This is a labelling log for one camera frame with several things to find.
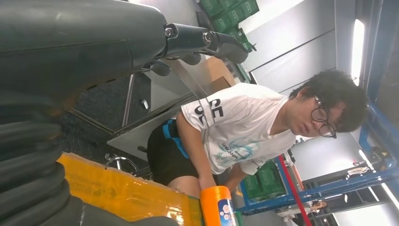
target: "gray carpet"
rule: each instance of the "gray carpet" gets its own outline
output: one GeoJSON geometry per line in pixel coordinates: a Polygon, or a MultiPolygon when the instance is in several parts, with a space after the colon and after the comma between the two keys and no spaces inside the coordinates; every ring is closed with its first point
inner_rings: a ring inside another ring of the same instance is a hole
{"type": "MultiPolygon", "coordinates": [[[[112,130],[120,129],[128,83],[129,77],[87,90],[78,98],[74,108],[112,130]]],[[[151,104],[151,80],[147,76],[139,74],[134,79],[129,122],[134,122],[147,115],[147,110],[140,105],[142,99],[146,99],[151,104]]],[[[61,124],[63,135],[60,137],[60,143],[65,152],[75,153],[100,164],[107,162],[104,157],[106,153],[114,153],[129,158],[140,169],[148,166],[147,162],[107,145],[106,142],[112,138],[111,135],[71,113],[66,112],[56,118],[56,122],[61,124]]],[[[134,171],[133,167],[124,161],[121,161],[121,166],[123,171],[134,171]]]]}

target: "red pole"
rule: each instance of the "red pole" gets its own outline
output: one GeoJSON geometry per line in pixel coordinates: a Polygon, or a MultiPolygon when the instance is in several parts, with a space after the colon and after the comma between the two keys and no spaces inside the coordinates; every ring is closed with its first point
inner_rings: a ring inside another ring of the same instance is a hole
{"type": "Polygon", "coordinates": [[[287,177],[288,184],[289,184],[289,189],[291,189],[292,195],[294,195],[295,202],[298,204],[298,207],[299,207],[299,209],[301,210],[302,217],[303,217],[303,219],[305,220],[306,226],[312,226],[312,225],[311,225],[311,221],[309,220],[308,214],[306,213],[305,208],[304,208],[303,205],[302,205],[302,201],[301,201],[301,199],[299,198],[298,192],[296,191],[296,188],[295,188],[295,186],[294,186],[294,183],[292,183],[291,176],[290,176],[290,174],[288,173],[287,167],[286,167],[286,165],[285,165],[285,163],[284,163],[283,155],[280,155],[280,156],[279,156],[279,160],[280,160],[280,163],[281,163],[281,165],[282,165],[284,174],[285,174],[286,177],[287,177]]]}

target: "blue strap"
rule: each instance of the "blue strap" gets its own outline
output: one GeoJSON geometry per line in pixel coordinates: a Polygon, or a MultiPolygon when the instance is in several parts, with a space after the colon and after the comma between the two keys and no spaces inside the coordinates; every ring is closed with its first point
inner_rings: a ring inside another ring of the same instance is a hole
{"type": "Polygon", "coordinates": [[[182,140],[181,140],[180,138],[177,138],[177,137],[172,138],[172,137],[170,136],[169,125],[172,124],[172,122],[173,122],[173,119],[170,119],[170,120],[168,121],[168,123],[162,127],[163,134],[165,135],[165,138],[166,138],[166,139],[172,139],[172,140],[176,143],[177,148],[180,150],[180,152],[183,154],[183,156],[184,156],[186,159],[188,159],[189,157],[188,157],[188,154],[187,154],[187,152],[185,151],[185,149],[184,149],[184,147],[183,147],[182,140]]]}
{"type": "Polygon", "coordinates": [[[169,124],[172,124],[172,122],[173,122],[173,119],[170,119],[170,120],[168,121],[168,123],[162,127],[162,129],[163,129],[163,134],[165,135],[165,138],[166,138],[166,139],[170,139],[170,138],[171,138],[170,132],[169,132],[169,124]]]}

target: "white t-shirt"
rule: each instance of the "white t-shirt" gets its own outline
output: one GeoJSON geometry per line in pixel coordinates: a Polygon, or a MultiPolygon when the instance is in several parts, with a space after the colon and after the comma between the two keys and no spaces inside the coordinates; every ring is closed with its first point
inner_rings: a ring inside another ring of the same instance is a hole
{"type": "Polygon", "coordinates": [[[295,135],[286,130],[269,136],[286,96],[263,86],[239,83],[182,106],[186,120],[202,133],[212,172],[235,163],[253,175],[267,160],[287,151],[295,135]]]}

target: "glasses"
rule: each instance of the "glasses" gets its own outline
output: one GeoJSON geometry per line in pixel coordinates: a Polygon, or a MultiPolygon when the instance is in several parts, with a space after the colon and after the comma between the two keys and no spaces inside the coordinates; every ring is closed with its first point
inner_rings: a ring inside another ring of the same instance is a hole
{"type": "Polygon", "coordinates": [[[321,101],[320,99],[315,96],[314,97],[317,101],[317,104],[319,105],[316,109],[314,109],[311,113],[312,118],[315,121],[319,121],[319,122],[323,122],[324,125],[322,127],[320,127],[319,129],[319,134],[322,137],[332,137],[332,138],[336,138],[336,132],[334,127],[328,123],[328,113],[327,111],[324,109],[324,107],[322,107],[321,101]]]}

